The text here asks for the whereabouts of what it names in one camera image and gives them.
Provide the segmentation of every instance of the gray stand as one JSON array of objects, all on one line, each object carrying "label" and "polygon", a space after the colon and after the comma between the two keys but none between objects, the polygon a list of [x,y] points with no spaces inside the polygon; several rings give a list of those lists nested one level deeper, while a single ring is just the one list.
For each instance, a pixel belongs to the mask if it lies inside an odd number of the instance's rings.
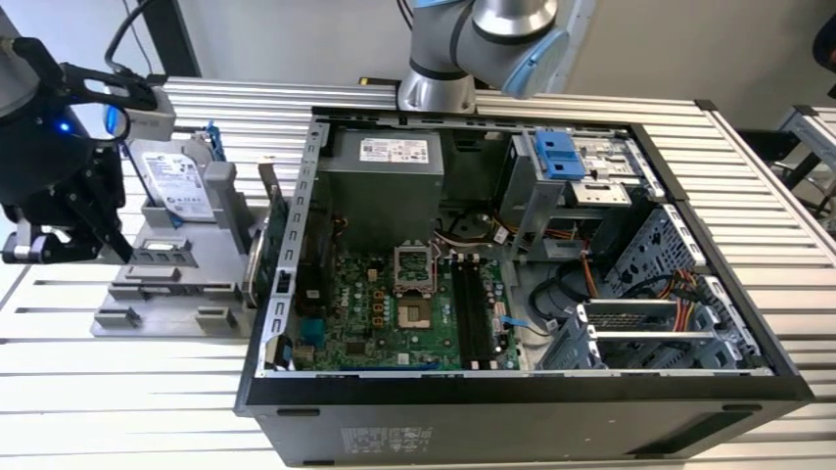
[{"label": "gray stand", "polygon": [[217,223],[175,227],[167,210],[146,202],[134,262],[110,285],[95,336],[250,336],[255,310],[245,306],[242,284],[254,215],[235,192],[234,164],[211,163],[205,180]]}]

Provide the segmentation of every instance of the motherboard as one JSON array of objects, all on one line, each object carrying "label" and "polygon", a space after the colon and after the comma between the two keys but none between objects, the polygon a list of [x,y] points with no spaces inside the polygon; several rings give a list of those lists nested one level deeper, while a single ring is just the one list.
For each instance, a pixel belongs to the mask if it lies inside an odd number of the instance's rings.
[{"label": "motherboard", "polygon": [[501,321],[507,305],[497,261],[431,258],[422,247],[391,257],[342,255],[333,306],[325,317],[302,318],[294,364],[329,371],[519,369],[514,330]]}]

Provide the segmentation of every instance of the blue drive bay latch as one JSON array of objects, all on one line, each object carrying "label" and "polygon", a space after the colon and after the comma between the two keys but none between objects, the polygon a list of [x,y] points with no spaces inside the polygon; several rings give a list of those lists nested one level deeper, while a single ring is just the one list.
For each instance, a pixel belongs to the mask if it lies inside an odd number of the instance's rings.
[{"label": "blue drive bay latch", "polygon": [[545,174],[549,179],[575,181],[585,179],[587,169],[570,134],[547,130],[537,131],[535,150],[545,164]]}]

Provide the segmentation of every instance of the ram slot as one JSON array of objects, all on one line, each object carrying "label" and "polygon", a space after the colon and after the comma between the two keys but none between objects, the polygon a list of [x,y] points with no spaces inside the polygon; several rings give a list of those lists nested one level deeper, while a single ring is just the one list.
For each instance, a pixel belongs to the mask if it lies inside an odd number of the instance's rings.
[{"label": "ram slot", "polygon": [[491,325],[479,262],[470,259],[455,261],[453,277],[463,367],[489,368],[493,360]]}]

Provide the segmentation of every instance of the aluminum extrusion table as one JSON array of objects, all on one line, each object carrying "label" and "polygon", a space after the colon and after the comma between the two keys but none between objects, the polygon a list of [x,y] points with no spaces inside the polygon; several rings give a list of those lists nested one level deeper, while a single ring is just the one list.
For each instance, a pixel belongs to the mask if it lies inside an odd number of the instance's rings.
[{"label": "aluminum extrusion table", "polygon": [[[293,193],[311,106],[395,106],[389,87],[175,78],[166,89],[181,125],[214,119],[222,128],[227,157],[238,164],[238,189],[255,205],[267,204],[258,162],[274,162],[283,191]],[[685,464],[623,465],[836,468],[836,246],[721,114],[689,101],[553,95],[523,102],[491,92],[482,92],[479,108],[493,116],[646,124],[819,400]],[[836,110],[831,113],[836,122]],[[127,233],[137,235],[145,195],[129,165],[126,174],[122,216]],[[231,412],[243,341],[93,338],[94,312],[117,270],[105,265],[30,267],[0,308],[0,337],[9,339],[0,346],[0,429],[7,430],[0,456],[21,456],[0,466],[282,467],[255,421]],[[599,468],[589,462],[585,467]]]}]

